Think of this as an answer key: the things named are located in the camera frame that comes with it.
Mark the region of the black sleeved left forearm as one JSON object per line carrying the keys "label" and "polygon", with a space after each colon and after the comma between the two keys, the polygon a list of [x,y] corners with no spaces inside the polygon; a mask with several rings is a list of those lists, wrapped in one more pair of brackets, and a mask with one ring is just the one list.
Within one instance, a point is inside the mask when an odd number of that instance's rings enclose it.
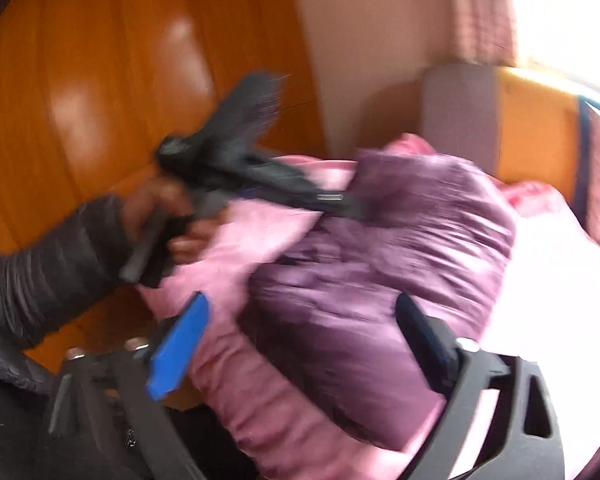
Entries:
{"label": "black sleeved left forearm", "polygon": [[24,352],[71,322],[120,284],[131,245],[122,200],[86,203],[31,247],[0,255],[0,380],[37,394],[50,373]]}

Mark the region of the person left hand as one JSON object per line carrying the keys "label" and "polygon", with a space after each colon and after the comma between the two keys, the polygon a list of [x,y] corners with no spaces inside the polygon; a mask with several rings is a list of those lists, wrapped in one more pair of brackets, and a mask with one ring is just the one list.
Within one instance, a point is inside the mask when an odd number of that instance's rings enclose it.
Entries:
{"label": "person left hand", "polygon": [[[158,207],[172,217],[190,216],[195,212],[181,181],[171,177],[149,178],[123,201],[120,219],[131,244],[138,241],[149,217]],[[226,217],[227,208],[223,208],[214,217],[189,221],[183,234],[168,241],[173,262],[189,264],[197,261],[225,223]]]}

